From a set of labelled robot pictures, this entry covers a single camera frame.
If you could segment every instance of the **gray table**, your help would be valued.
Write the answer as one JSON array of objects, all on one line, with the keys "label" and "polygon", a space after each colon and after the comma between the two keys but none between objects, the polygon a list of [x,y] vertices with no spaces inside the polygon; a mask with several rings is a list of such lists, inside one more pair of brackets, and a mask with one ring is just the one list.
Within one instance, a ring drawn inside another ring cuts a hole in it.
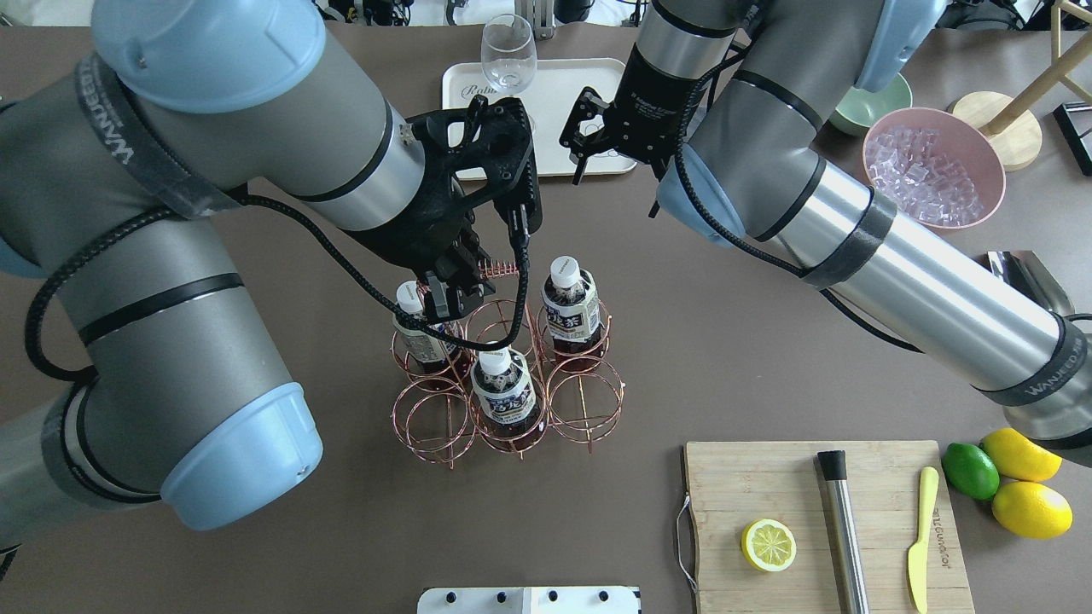
[{"label": "gray table", "polygon": [[[336,27],[406,116],[436,108],[440,75],[478,54],[476,27]],[[629,54],[634,32],[573,26],[543,58]],[[0,28],[0,95],[25,96],[90,49],[84,29]],[[1014,94],[1047,62],[1041,34],[934,33],[905,74],[919,104],[945,107],[983,88]],[[1078,74],[1089,79],[1090,67]],[[1060,87],[1035,107],[1070,99]],[[1049,118],[1043,154],[1010,176],[988,223],[949,235],[968,253],[1034,249],[1092,308],[1085,240],[1089,182]],[[824,130],[822,149],[854,167],[859,141]],[[551,437],[522,462],[476,446],[455,471],[426,465],[395,440],[390,403],[403,385],[387,353],[390,320],[311,239],[266,211],[217,219],[224,240],[300,381],[325,442],[313,476],[252,517],[210,533],[165,506],[104,516],[22,548],[0,587],[0,612],[413,612],[425,587],[627,583],[645,612],[689,611],[670,527],[688,440],[977,440],[1000,411],[927,357],[873,340],[804,284],[645,212],[646,168],[543,181],[546,222],[532,244],[534,283],[567,252],[600,280],[615,314],[610,361],[629,382],[617,432],[594,453]],[[491,219],[492,215],[483,215]],[[500,226],[483,224],[505,251]],[[405,278],[337,237],[389,292]],[[511,293],[512,285],[502,287]],[[0,278],[0,420],[61,386],[22,354],[36,284]],[[83,364],[63,315],[48,352]],[[1063,539],[1032,542],[956,497],[978,612],[1083,612],[1092,472],[1063,468],[1051,485],[1077,510]]]}]

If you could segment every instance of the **lime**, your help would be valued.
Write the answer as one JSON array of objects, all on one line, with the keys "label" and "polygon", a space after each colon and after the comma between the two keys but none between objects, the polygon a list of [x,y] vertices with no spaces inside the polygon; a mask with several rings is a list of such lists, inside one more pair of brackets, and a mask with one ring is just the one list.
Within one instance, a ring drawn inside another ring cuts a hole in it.
[{"label": "lime", "polygon": [[1014,428],[1001,428],[982,440],[982,449],[997,467],[998,473],[1013,480],[1043,482],[1054,477],[1061,467],[1061,457],[1034,444]]},{"label": "lime", "polygon": [[1009,482],[994,496],[994,518],[1021,538],[1049,540],[1069,530],[1073,510],[1056,491],[1034,482]]},{"label": "lime", "polygon": [[1001,483],[994,461],[977,446],[970,444],[948,446],[945,458],[940,459],[940,467],[957,491],[981,501],[993,497]]},{"label": "lime", "polygon": [[763,571],[787,569],[796,559],[793,532],[776,520],[762,518],[747,526],[743,538],[744,558]]}]

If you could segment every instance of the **ice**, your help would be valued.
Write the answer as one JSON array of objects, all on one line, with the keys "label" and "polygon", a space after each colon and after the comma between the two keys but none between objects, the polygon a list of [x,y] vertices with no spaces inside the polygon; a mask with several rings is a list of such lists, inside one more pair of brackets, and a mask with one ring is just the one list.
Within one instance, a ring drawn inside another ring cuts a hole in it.
[{"label": "ice", "polygon": [[865,145],[868,178],[919,222],[965,226],[986,208],[963,164],[937,151],[939,141],[937,130],[891,127]]}]

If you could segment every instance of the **clear glass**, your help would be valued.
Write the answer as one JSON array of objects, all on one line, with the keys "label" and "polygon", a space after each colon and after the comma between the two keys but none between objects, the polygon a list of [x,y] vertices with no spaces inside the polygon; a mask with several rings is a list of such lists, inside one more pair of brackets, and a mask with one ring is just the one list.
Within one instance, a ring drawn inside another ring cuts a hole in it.
[{"label": "clear glass", "polygon": [[538,66],[535,38],[527,20],[503,14],[482,29],[482,72],[501,95],[519,94],[531,85]]}]

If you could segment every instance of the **rose gold bottle holder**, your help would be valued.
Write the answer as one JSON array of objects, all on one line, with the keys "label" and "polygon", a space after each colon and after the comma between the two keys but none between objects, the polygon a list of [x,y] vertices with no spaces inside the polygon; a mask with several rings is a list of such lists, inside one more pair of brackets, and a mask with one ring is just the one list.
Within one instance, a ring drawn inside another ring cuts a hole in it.
[{"label": "rose gold bottle holder", "polygon": [[[455,327],[455,332],[478,342],[502,339],[511,330],[514,307],[515,303],[507,299],[486,303],[471,312],[464,326]],[[600,342],[585,352],[568,354],[554,350],[545,308],[532,320],[530,309],[524,307],[523,331],[512,347],[527,358],[542,415],[526,430],[512,436],[500,436],[490,428],[491,423],[471,388],[467,365],[472,361],[465,356],[449,358],[444,369],[420,373],[395,333],[391,355],[410,379],[391,412],[395,436],[417,458],[450,469],[454,469],[455,460],[476,439],[522,459],[548,430],[587,446],[591,452],[592,445],[618,425],[626,389],[617,369],[604,359],[610,349],[610,314],[602,302],[600,314],[603,322]]]}]

